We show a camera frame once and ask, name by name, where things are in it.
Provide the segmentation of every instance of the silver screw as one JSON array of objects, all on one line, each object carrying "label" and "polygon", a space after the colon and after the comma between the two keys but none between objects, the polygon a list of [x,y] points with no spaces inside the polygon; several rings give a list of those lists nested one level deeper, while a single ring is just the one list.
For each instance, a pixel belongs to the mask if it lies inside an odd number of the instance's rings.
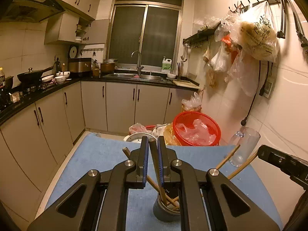
[{"label": "silver screw", "polygon": [[124,164],[125,164],[125,166],[130,167],[130,166],[134,165],[134,161],[132,161],[132,160],[126,160],[126,161],[124,162]]},{"label": "silver screw", "polygon": [[219,175],[219,171],[216,168],[210,169],[210,175],[217,176]]},{"label": "silver screw", "polygon": [[91,177],[94,177],[97,175],[97,170],[96,169],[91,169],[89,172],[88,172],[88,175],[91,176]]},{"label": "silver screw", "polygon": [[174,160],[172,163],[174,166],[181,166],[183,164],[181,160]]}]

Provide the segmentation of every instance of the faucet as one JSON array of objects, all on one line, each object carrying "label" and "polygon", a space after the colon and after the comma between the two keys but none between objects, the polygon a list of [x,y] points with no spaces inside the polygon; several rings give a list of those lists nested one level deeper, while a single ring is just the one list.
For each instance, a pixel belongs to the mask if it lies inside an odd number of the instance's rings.
[{"label": "faucet", "polygon": [[134,53],[136,52],[139,55],[139,64],[137,64],[137,72],[138,72],[138,75],[141,75],[141,70],[144,68],[144,66],[141,67],[141,53],[138,50],[136,50],[131,54],[131,56],[133,57]]}]

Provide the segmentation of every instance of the white bowl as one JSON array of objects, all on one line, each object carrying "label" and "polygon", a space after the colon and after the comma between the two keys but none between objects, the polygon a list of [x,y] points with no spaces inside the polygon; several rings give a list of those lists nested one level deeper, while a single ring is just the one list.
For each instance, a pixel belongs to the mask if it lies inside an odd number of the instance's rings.
[{"label": "white bowl", "polygon": [[61,76],[57,76],[54,78],[57,82],[57,84],[61,84],[61,83],[64,83],[65,80],[66,80],[66,76],[65,75],[61,75]]},{"label": "white bowl", "polygon": [[42,78],[42,82],[50,82],[53,79],[54,75],[48,75]]},{"label": "white bowl", "polygon": [[[58,73],[56,73],[56,75],[61,76],[61,75],[63,75],[63,72],[58,72]],[[68,78],[70,76],[70,71],[64,71],[64,76],[66,78]]]},{"label": "white bowl", "polygon": [[171,73],[167,74],[167,77],[170,79],[174,79],[176,76],[177,76],[176,74],[171,74]]}]

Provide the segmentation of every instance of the blue tablecloth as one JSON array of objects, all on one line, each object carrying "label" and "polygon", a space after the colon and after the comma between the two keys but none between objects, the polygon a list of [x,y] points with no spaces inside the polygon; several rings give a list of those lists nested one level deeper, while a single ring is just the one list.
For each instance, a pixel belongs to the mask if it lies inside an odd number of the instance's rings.
[{"label": "blue tablecloth", "polygon": [[[106,171],[126,160],[122,152],[123,147],[130,150],[140,147],[137,143],[116,141],[88,134],[79,145],[72,158],[60,176],[46,208],[54,203],[65,191],[79,180],[90,169]],[[215,167],[232,149],[232,146],[168,146],[174,149],[177,157],[190,163],[194,168],[208,171]],[[225,176],[232,173],[236,167],[227,162],[221,169]],[[156,178],[153,161],[149,154],[148,175]],[[231,180],[242,192],[266,212],[282,230],[282,222],[277,209],[265,186],[261,182],[252,166],[247,166],[242,172]],[[130,190],[127,204],[126,230],[181,230],[179,222],[165,223],[155,218],[152,207],[156,200],[157,192],[149,183],[143,190]]]}]

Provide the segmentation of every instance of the range hood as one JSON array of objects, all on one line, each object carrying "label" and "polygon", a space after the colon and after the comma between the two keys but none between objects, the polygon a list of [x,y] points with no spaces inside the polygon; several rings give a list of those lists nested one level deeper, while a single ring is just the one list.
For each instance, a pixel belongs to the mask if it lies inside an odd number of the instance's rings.
[{"label": "range hood", "polygon": [[1,21],[41,22],[63,11],[56,0],[13,0]]}]

